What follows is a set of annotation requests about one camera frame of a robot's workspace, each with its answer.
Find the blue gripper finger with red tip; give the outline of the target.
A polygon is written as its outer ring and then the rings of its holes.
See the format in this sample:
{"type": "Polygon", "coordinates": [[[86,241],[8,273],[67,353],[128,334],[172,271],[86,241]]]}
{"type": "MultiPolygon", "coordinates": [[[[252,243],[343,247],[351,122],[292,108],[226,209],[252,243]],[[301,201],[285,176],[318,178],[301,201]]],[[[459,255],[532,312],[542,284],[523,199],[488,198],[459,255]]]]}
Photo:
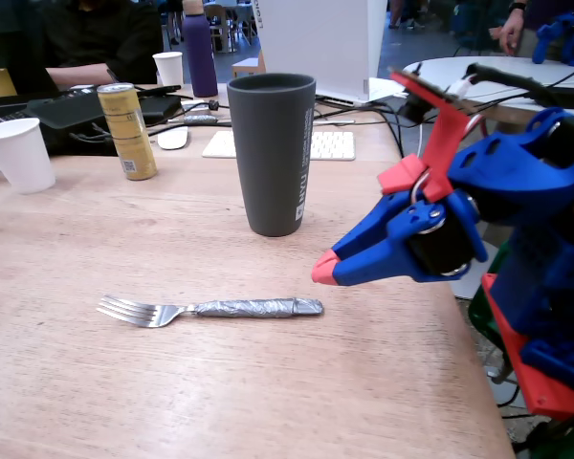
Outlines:
{"type": "Polygon", "coordinates": [[[366,268],[390,256],[387,225],[408,206],[406,191],[384,195],[366,217],[317,261],[317,267],[336,261],[336,268],[366,268]]]}
{"type": "Polygon", "coordinates": [[[380,201],[314,265],[312,280],[334,286],[408,276],[417,282],[439,281],[409,243],[416,235],[430,235],[446,219],[440,205],[380,201]]]}

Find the bystander hand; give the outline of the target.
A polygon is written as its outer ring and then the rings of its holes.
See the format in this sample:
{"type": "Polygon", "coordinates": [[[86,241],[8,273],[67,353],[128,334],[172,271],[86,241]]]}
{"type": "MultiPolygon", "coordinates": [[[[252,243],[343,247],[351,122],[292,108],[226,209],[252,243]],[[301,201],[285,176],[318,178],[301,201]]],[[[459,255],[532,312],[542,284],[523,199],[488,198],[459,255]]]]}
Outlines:
{"type": "Polygon", "coordinates": [[[509,14],[502,26],[498,35],[498,43],[500,49],[507,55],[517,55],[523,24],[524,10],[516,9],[509,14]]]}

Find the blue gripper body black motor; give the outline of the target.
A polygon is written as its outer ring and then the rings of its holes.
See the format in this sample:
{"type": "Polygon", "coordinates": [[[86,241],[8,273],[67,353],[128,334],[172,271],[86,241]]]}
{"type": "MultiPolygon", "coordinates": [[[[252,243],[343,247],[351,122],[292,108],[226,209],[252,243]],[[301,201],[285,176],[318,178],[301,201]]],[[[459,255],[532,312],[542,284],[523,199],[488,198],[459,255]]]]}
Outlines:
{"type": "Polygon", "coordinates": [[[456,154],[433,179],[431,168],[411,183],[413,201],[440,214],[408,237],[409,276],[446,280],[487,255],[474,221],[515,229],[553,227],[574,246],[574,115],[539,112],[517,135],[494,134],[456,154]]]}

